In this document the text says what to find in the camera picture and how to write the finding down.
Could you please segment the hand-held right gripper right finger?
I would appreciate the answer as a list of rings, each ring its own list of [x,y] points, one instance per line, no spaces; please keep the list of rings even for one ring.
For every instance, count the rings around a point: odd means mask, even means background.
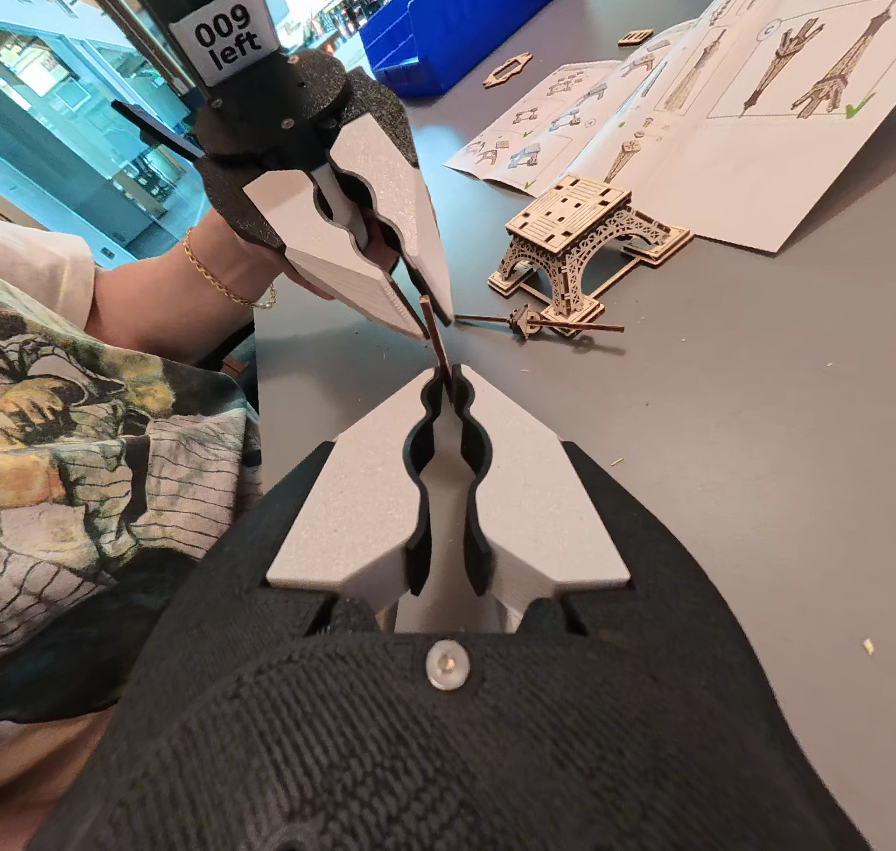
[[[472,472],[464,564],[478,596],[557,599],[630,579],[564,442],[466,365],[453,371]]]

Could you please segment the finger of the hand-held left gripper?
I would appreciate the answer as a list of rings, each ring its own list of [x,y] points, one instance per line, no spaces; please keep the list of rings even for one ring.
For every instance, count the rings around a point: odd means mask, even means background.
[[[370,321],[425,342],[425,325],[391,276],[364,257],[350,230],[324,215],[317,190],[308,174],[294,170],[264,173],[244,187],[306,280]]]
[[[347,123],[330,148],[338,174],[360,182],[366,207],[397,236],[416,289],[445,326],[454,322],[451,280],[426,182],[372,114]]]

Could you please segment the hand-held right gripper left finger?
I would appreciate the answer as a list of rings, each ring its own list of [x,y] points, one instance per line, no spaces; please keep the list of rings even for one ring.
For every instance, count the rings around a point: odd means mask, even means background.
[[[421,472],[434,455],[442,378],[421,373],[330,444],[266,574],[275,588],[342,598],[420,595],[432,538]]]

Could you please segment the thin dark wooden rod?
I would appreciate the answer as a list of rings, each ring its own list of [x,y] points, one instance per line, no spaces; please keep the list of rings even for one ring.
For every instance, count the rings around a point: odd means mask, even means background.
[[[454,406],[454,376],[449,363],[439,330],[438,319],[435,316],[433,303],[429,295],[420,296],[420,308],[427,325],[427,333],[438,364],[438,374],[442,380],[445,393]]]

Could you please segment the person's left forearm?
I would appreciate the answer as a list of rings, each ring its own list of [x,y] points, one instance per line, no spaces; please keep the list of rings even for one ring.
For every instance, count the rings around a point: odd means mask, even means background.
[[[197,272],[181,242],[158,257],[98,272],[84,330],[119,349],[195,363],[251,318],[251,307],[233,303]]]

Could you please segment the person's left hand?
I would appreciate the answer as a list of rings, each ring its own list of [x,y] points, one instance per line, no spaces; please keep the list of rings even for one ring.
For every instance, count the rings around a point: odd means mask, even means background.
[[[187,230],[183,247],[197,272],[242,307],[272,309],[277,303],[274,284],[280,276],[324,301],[334,300],[304,278],[285,254],[241,238],[214,209]]]

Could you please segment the wooden tower base model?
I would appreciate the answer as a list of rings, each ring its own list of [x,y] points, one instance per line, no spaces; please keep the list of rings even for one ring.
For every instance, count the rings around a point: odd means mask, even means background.
[[[501,297],[523,290],[546,303],[534,310],[558,321],[597,321],[601,297],[638,266],[666,263],[693,239],[691,230],[637,210],[630,191],[566,174],[506,223],[509,246],[488,285]],[[594,290],[583,284],[588,266],[621,242],[626,263]]]

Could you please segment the thin wooden spire piece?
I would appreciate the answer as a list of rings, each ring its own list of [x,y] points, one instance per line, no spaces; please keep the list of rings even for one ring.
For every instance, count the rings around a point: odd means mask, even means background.
[[[575,322],[549,319],[544,313],[534,311],[530,305],[518,307],[511,311],[506,317],[455,314],[455,321],[463,323],[502,325],[507,327],[513,334],[523,339],[529,339],[542,330],[553,330],[557,333],[568,332],[571,337],[575,337],[584,332],[597,331],[615,334],[622,334],[625,332],[624,326],[602,321]]]

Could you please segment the large blue storage bin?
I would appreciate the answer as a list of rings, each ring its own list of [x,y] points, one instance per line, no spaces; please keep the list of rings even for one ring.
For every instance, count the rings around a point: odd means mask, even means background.
[[[443,95],[551,0],[391,0],[361,28],[375,79],[400,98]]]

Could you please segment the folded paper instruction sheet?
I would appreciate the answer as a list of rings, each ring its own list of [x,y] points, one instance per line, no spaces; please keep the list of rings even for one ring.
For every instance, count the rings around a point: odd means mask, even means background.
[[[444,165],[533,198],[576,174],[778,252],[894,112],[895,0],[714,0],[598,67],[558,68]]]

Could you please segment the small octagonal wooden frame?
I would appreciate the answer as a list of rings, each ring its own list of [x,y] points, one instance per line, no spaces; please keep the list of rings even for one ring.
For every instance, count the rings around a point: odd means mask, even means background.
[[[520,55],[508,58],[488,73],[487,78],[483,81],[483,87],[485,89],[493,89],[508,83],[510,79],[519,75],[532,59],[531,52],[523,52]]]

